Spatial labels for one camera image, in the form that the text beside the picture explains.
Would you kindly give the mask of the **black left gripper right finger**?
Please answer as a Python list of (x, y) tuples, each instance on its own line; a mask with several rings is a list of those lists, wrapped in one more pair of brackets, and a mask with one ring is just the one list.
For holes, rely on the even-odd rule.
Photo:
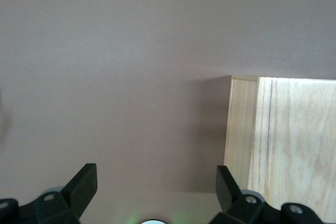
[(217, 166), (216, 196), (221, 212), (210, 223), (323, 223), (305, 205), (288, 202), (278, 210), (257, 192), (242, 192), (227, 166)]

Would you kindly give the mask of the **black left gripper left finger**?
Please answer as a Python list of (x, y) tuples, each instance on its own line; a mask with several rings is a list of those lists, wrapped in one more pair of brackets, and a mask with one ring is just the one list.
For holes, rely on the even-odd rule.
[(85, 164), (61, 190), (47, 191), (28, 204), (1, 199), (1, 223), (80, 223), (97, 189), (97, 165)]

